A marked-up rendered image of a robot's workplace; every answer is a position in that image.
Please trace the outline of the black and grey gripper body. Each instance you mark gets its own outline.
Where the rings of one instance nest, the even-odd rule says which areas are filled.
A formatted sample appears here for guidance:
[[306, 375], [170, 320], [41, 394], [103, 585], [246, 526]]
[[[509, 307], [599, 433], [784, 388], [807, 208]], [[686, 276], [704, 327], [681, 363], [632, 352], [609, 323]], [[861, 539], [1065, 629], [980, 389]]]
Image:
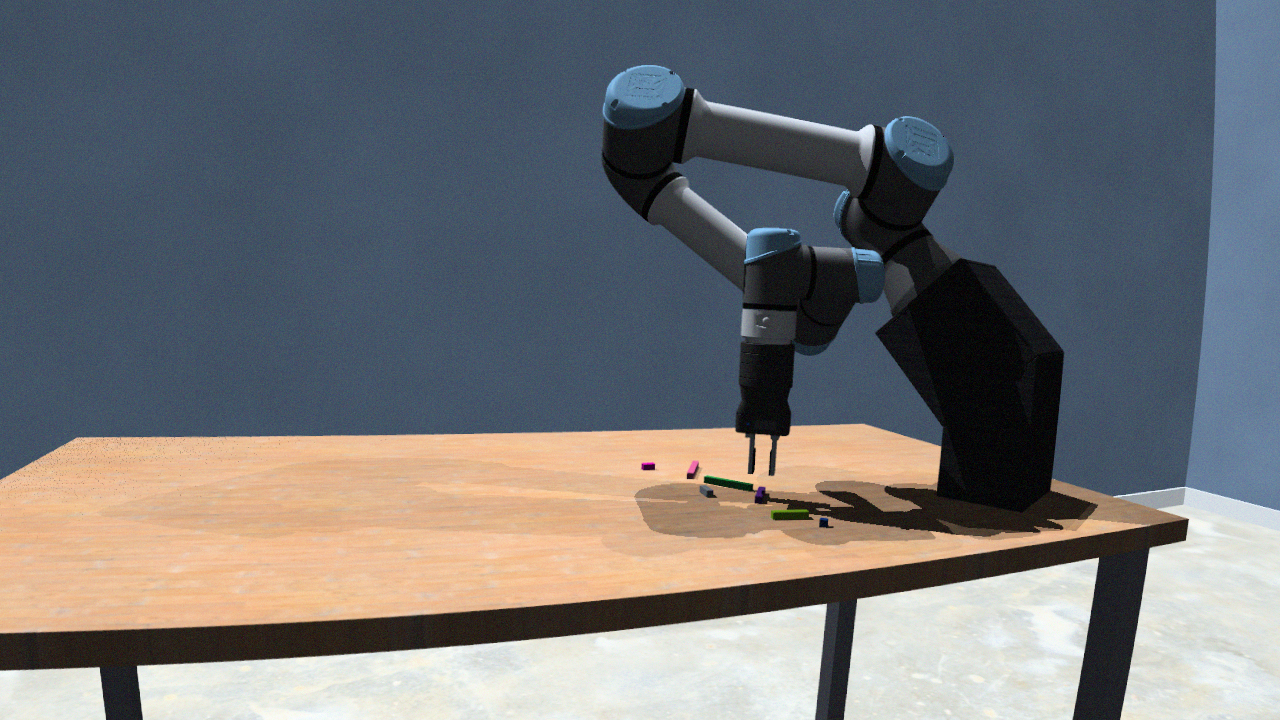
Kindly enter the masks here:
[[796, 316], [797, 311], [742, 309], [736, 432], [788, 436]]

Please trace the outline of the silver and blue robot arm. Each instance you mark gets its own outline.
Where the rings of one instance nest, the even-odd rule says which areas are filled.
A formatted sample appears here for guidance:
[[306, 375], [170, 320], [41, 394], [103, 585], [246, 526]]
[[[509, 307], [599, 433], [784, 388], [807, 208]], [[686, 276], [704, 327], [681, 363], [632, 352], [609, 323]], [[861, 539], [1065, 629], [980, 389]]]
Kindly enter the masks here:
[[[634, 211], [737, 286], [744, 309], [797, 311], [797, 354], [826, 351], [854, 304], [873, 304], [884, 288], [895, 316], [965, 259], [922, 223], [954, 168], [954, 151], [934, 126], [900, 117], [886, 128], [841, 129], [707, 102], [672, 74], [643, 65], [611, 81], [605, 176]], [[855, 249], [801, 245], [790, 229], [746, 234], [689, 190], [673, 161], [691, 158], [845, 186], [835, 223]]]

